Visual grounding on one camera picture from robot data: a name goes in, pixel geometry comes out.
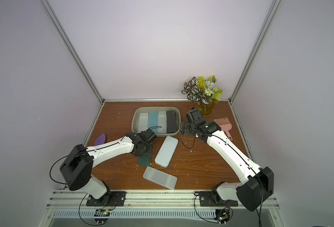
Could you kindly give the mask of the translucent pencil case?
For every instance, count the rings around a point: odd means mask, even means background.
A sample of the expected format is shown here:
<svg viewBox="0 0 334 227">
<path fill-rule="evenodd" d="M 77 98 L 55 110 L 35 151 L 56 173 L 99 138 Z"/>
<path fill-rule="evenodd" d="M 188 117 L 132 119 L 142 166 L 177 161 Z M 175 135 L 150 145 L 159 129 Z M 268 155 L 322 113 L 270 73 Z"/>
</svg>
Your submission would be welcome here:
<svg viewBox="0 0 334 227">
<path fill-rule="evenodd" d="M 167 174 L 150 166 L 147 166 L 143 178 L 170 190 L 174 190 L 177 183 L 176 176 Z"/>
<path fill-rule="evenodd" d="M 158 126 L 157 129 L 158 134 L 165 134 L 167 133 L 167 112 L 160 111 L 158 112 Z"/>
<path fill-rule="evenodd" d="M 146 131 L 148 129 L 148 125 L 149 125 L 149 114 L 148 113 L 140 113 L 137 133 L 141 133 L 143 131 Z"/>
</svg>

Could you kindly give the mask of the dark green pencil case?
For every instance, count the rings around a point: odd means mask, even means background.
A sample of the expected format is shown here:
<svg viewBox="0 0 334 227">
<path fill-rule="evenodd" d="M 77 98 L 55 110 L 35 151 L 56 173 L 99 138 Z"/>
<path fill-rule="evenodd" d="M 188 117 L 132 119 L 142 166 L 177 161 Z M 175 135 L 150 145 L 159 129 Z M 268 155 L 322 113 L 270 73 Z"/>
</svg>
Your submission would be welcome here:
<svg viewBox="0 0 334 227">
<path fill-rule="evenodd" d="M 139 166 L 150 166 L 151 165 L 151 156 L 143 156 L 138 158 Z"/>
</svg>

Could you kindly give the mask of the white light-blue pencil case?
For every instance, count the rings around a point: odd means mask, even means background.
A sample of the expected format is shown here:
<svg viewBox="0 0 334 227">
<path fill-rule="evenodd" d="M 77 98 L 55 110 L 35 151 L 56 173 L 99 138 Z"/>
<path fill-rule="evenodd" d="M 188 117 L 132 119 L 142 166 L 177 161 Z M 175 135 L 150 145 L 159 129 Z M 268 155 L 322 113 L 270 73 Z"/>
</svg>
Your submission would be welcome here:
<svg viewBox="0 0 334 227">
<path fill-rule="evenodd" d="M 174 155 L 178 145 L 178 139 L 167 136 L 155 157 L 155 163 L 159 166 L 167 168 Z"/>
</svg>

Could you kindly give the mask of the teal silicone pencil case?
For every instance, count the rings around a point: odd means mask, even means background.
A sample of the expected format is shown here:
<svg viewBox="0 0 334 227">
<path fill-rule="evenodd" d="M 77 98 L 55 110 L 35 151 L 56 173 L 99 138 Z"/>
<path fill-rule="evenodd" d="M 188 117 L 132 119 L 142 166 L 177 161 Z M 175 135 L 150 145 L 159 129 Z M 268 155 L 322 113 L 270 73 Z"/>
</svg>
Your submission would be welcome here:
<svg viewBox="0 0 334 227">
<path fill-rule="evenodd" d="M 154 133 L 158 130 L 158 112 L 149 113 L 148 128 L 150 128 Z"/>
</svg>

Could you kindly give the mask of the black pencil case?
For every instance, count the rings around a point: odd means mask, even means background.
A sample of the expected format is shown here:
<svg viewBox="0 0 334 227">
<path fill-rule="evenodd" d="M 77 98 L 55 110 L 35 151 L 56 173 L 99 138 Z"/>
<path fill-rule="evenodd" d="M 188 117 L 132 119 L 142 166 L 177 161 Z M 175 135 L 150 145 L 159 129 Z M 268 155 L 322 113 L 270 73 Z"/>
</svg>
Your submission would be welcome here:
<svg viewBox="0 0 334 227">
<path fill-rule="evenodd" d="M 169 110 L 166 112 L 167 115 L 167 133 L 175 133 L 178 131 L 176 112 Z"/>
</svg>

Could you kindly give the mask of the translucent pencil case front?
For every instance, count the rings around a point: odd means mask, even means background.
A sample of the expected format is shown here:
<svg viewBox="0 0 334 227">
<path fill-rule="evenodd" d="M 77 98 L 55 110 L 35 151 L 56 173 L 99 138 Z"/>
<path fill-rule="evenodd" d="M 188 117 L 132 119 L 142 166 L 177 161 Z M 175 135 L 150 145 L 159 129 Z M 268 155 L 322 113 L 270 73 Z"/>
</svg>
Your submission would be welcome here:
<svg viewBox="0 0 334 227">
<path fill-rule="evenodd" d="M 147 166 L 143 178 L 170 190 L 174 190 L 177 183 L 176 176 L 167 174 L 150 166 Z"/>
</svg>

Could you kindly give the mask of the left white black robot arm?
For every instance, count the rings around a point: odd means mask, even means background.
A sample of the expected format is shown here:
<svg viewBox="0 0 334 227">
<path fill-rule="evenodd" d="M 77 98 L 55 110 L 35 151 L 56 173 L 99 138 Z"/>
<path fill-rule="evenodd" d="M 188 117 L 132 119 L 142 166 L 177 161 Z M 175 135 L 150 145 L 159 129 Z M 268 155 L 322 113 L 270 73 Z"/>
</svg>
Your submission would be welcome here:
<svg viewBox="0 0 334 227">
<path fill-rule="evenodd" d="M 98 146 L 76 145 L 60 166 L 60 172 L 70 191 L 81 190 L 102 205 L 111 200 L 110 188 L 92 175 L 97 165 L 122 154 L 151 156 L 157 135 L 152 129 L 127 133 L 122 138 Z"/>
</svg>

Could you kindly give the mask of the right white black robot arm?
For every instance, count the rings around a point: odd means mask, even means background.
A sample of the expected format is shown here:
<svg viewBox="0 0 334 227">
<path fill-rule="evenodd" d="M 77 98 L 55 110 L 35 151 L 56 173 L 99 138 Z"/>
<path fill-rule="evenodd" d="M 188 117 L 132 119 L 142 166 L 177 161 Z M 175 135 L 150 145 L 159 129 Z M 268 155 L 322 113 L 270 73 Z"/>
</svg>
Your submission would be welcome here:
<svg viewBox="0 0 334 227">
<path fill-rule="evenodd" d="M 239 183 L 221 183 L 213 189 L 217 201 L 239 201 L 249 211 L 259 209 L 263 202 L 274 193 L 274 173 L 269 167 L 262 168 L 247 157 L 236 145 L 228 133 L 232 126 L 218 119 L 205 121 L 197 108 L 186 113 L 188 122 L 184 129 L 187 135 L 193 135 L 211 148 L 229 164 L 236 173 Z"/>
</svg>

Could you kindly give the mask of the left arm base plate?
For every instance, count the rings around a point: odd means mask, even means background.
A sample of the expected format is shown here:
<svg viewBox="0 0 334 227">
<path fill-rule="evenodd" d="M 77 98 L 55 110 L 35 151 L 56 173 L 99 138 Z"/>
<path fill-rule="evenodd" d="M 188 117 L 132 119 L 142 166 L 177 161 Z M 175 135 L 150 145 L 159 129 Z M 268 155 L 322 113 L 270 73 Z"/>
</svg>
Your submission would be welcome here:
<svg viewBox="0 0 334 227">
<path fill-rule="evenodd" d="M 122 207 L 126 199 L 125 191 L 110 191 L 104 194 L 101 198 L 96 199 L 93 196 L 89 195 L 86 206 L 88 207 L 107 207 L 107 206 L 116 206 Z"/>
</svg>

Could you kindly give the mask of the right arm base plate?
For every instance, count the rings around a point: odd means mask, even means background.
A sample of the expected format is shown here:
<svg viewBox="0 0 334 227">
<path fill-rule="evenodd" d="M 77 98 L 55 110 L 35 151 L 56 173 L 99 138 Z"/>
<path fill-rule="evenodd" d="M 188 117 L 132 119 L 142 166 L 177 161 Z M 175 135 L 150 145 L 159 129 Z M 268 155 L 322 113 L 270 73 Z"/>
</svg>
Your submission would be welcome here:
<svg viewBox="0 0 334 227">
<path fill-rule="evenodd" d="M 198 191 L 194 193 L 199 198 L 202 207 L 238 207 L 239 204 L 235 200 L 223 200 L 214 191 Z"/>
</svg>

